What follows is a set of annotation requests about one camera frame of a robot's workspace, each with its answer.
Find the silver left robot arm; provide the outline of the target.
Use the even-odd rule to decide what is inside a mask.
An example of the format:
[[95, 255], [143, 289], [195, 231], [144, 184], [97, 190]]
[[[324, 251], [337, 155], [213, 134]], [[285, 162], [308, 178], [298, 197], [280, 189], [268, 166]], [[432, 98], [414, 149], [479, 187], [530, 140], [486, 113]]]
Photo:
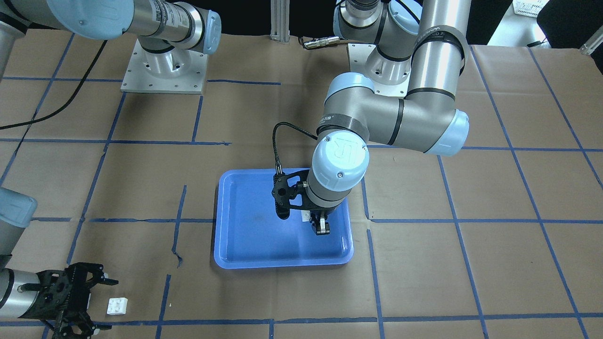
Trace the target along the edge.
[[285, 174], [275, 158], [276, 214], [307, 210], [316, 234], [366, 173], [368, 142], [453, 156], [469, 134], [469, 116], [455, 107], [469, 50], [469, 0], [344, 0], [334, 32], [372, 43], [367, 68], [332, 80], [314, 140], [310, 169]]

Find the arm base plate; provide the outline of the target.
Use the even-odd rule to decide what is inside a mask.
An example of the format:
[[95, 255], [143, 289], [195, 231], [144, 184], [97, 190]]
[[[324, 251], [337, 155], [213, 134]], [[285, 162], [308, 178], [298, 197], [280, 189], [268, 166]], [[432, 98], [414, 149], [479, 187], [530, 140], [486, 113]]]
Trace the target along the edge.
[[415, 69], [411, 66], [413, 51], [413, 42], [350, 43], [350, 71], [372, 80], [378, 95], [405, 98], [409, 91], [424, 85], [425, 80], [422, 67], [418, 68], [418, 75], [414, 75]]
[[162, 53], [145, 50], [140, 39], [134, 45], [121, 91], [138, 94], [202, 94], [209, 56], [171, 49]]

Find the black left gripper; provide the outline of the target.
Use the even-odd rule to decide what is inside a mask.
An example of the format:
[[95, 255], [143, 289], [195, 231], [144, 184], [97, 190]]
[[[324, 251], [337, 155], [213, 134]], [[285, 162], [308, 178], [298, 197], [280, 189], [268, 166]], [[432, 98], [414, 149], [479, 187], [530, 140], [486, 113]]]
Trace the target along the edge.
[[[314, 210], [314, 204], [307, 195], [307, 178], [310, 170], [304, 169], [291, 174], [277, 169], [273, 176], [271, 191], [275, 201], [277, 216], [286, 220], [290, 210]], [[311, 212], [311, 224], [316, 235], [330, 234], [327, 212]]]

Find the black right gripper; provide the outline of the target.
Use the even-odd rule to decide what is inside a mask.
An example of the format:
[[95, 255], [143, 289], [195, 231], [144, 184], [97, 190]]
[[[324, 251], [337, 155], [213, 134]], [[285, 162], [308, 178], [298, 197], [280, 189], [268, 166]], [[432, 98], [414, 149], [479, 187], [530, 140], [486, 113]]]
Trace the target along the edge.
[[24, 291], [37, 292], [24, 318], [37, 319], [53, 330], [52, 339], [90, 339], [111, 325], [94, 323], [87, 312], [90, 289], [97, 284], [115, 286], [101, 264], [71, 264], [63, 271], [38, 272], [38, 283], [24, 284]]

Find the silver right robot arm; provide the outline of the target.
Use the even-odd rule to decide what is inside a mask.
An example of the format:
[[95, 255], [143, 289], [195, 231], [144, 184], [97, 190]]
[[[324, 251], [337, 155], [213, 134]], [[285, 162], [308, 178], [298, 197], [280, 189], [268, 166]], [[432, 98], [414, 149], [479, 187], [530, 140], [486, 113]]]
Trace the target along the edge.
[[[67, 102], [54, 112], [16, 124], [12, 129], [50, 119], [72, 103], [88, 79], [107, 42], [125, 33], [138, 37], [152, 85], [158, 79], [186, 76], [202, 56], [217, 51], [222, 21], [211, 9], [189, 2], [165, 0], [3, 0], [1, 2], [1, 69], [17, 39], [32, 24], [72, 32], [101, 45]], [[117, 280], [102, 264], [79, 262], [62, 270], [24, 272], [8, 268], [13, 249], [30, 225], [36, 199], [1, 189], [1, 317], [38, 320], [54, 339], [90, 339], [110, 325], [95, 324], [88, 314], [95, 285], [113, 286]]]

